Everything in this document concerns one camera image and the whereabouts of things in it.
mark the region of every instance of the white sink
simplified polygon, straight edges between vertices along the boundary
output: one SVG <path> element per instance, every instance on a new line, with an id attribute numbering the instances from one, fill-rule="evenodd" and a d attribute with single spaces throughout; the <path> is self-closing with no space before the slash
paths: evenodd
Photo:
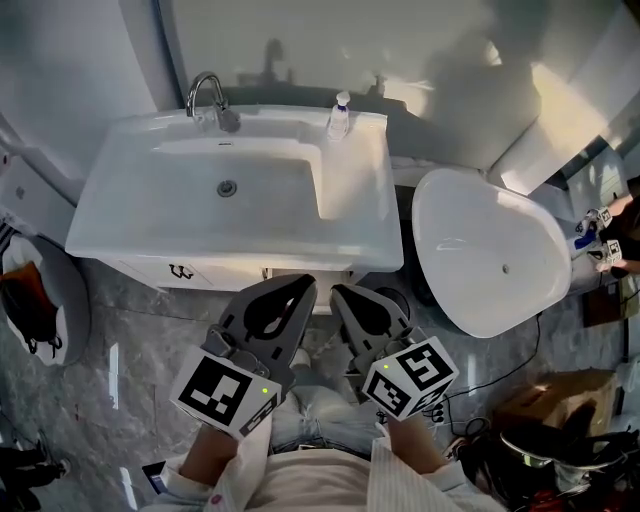
<path id="1" fill-rule="evenodd" d="M 447 316 L 478 338 L 496 336 L 562 299 L 571 260 L 541 206 L 451 169 L 427 174 L 413 201 L 420 265 Z"/>
<path id="2" fill-rule="evenodd" d="M 386 117 L 233 106 L 242 126 L 202 133 L 184 111 L 113 125 L 82 193 L 67 251 L 261 267 L 392 271 L 402 245 Z M 221 197 L 222 182 L 235 194 Z"/>

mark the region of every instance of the soap bottle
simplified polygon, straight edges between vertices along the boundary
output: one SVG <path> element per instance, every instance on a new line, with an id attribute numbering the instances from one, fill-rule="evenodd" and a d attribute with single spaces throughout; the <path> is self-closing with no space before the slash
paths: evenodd
<path id="1" fill-rule="evenodd" d="M 349 109 L 347 103 L 351 99 L 347 91 L 339 92 L 336 96 L 338 104 L 331 110 L 327 138 L 329 140 L 342 140 L 349 131 Z"/>

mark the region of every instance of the sink drain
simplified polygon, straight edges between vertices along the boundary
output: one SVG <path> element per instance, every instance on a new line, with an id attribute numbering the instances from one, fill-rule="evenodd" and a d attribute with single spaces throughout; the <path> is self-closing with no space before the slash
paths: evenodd
<path id="1" fill-rule="evenodd" d="M 238 190 L 238 185 L 235 181 L 224 180 L 218 185 L 218 195 L 220 197 L 231 197 Z"/>

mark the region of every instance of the sticker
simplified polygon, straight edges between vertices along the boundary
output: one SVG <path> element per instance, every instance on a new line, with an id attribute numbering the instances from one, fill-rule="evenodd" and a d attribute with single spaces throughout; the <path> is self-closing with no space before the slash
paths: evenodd
<path id="1" fill-rule="evenodd" d="M 372 400 L 378 402 L 382 407 L 391 412 L 394 416 L 400 416 L 411 400 L 409 395 L 402 391 L 393 382 L 383 377 L 377 370 L 371 377 L 371 382 L 366 394 Z"/>
<path id="2" fill-rule="evenodd" d="M 451 381 L 454 369 L 438 354 L 431 343 L 421 344 L 397 358 L 407 376 L 420 391 Z"/>
<path id="3" fill-rule="evenodd" d="M 205 357 L 180 393 L 180 401 L 229 426 L 251 384 L 251 377 Z"/>
<path id="4" fill-rule="evenodd" d="M 271 399 L 264 404 L 253 417 L 245 423 L 240 429 L 240 434 L 247 437 L 254 428 L 256 428 L 262 420 L 264 420 L 278 406 L 278 395 L 273 395 Z"/>

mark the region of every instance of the fiducial marker cube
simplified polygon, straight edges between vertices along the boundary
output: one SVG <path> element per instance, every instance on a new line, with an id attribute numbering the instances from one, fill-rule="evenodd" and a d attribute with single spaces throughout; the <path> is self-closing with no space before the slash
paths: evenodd
<path id="1" fill-rule="evenodd" d="M 435 405 L 460 374 L 435 336 L 375 361 L 363 392 L 402 421 Z"/>

